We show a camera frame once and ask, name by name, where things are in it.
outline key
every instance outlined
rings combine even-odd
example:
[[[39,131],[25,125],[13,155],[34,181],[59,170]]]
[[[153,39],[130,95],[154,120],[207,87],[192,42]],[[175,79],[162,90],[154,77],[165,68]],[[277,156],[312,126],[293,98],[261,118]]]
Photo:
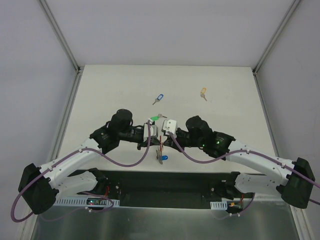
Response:
[[[200,97],[207,101],[206,96],[203,93],[200,95]]]
[[[154,103],[152,103],[152,105],[155,105],[155,103],[160,102],[160,100],[164,97],[163,94],[160,94],[155,100]]]
[[[158,118],[165,118],[165,119],[167,119],[167,117],[166,116],[163,116],[162,114],[158,114]]]

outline white wall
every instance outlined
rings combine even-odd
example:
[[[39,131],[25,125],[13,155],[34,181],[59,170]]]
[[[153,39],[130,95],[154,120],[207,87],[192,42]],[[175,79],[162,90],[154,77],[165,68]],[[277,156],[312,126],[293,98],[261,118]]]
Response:
[[[307,159],[320,182],[320,1],[303,0],[258,73],[281,156]],[[320,190],[311,197],[320,201]],[[320,206],[307,210],[320,239]]]
[[[48,0],[86,64],[254,67],[293,0]]]
[[[75,71],[36,0],[2,1],[0,23],[0,239],[13,240],[21,174],[47,160]]]

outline gray wall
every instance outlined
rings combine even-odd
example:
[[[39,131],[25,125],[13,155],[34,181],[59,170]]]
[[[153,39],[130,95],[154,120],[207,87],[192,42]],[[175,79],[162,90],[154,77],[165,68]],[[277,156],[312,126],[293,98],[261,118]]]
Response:
[[[0,239],[13,240],[21,174],[46,162],[75,71],[36,0],[2,1],[0,23]]]
[[[307,159],[320,181],[320,1],[303,0],[258,73],[282,157]],[[314,188],[312,199],[320,201]],[[320,206],[307,216],[320,239]]]

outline table surface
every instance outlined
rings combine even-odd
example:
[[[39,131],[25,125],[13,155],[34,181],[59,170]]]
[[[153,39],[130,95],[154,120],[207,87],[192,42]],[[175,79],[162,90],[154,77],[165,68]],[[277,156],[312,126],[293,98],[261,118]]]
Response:
[[[206,88],[205,97],[200,91]],[[152,105],[163,94],[160,102]],[[109,121],[118,109],[133,114],[133,125],[142,125],[148,118],[163,114],[186,128],[186,120],[199,115],[213,131],[223,132],[267,154],[274,154],[266,119],[252,70],[249,67],[155,66],[155,65],[86,65],[72,107],[60,150],[60,156],[79,146],[96,129]],[[156,121],[161,129],[163,118]],[[156,146],[150,147],[138,166],[123,168],[97,155],[81,169],[256,173],[237,163],[220,160],[211,164],[194,163],[180,152],[164,147],[168,160],[156,161]],[[123,164],[137,162],[145,149],[137,144],[120,142],[107,155]],[[198,148],[186,152],[197,160],[209,160]]]

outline key tag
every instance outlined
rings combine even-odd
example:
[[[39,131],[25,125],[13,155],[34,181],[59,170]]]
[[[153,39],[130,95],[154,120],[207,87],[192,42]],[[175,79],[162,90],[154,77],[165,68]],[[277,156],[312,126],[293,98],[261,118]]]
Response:
[[[202,90],[201,90],[200,94],[205,94],[205,93],[206,93],[206,91],[207,91],[207,89],[204,87],[204,88],[202,88]]]
[[[160,94],[156,99],[158,99],[159,101],[164,97],[163,94]]]

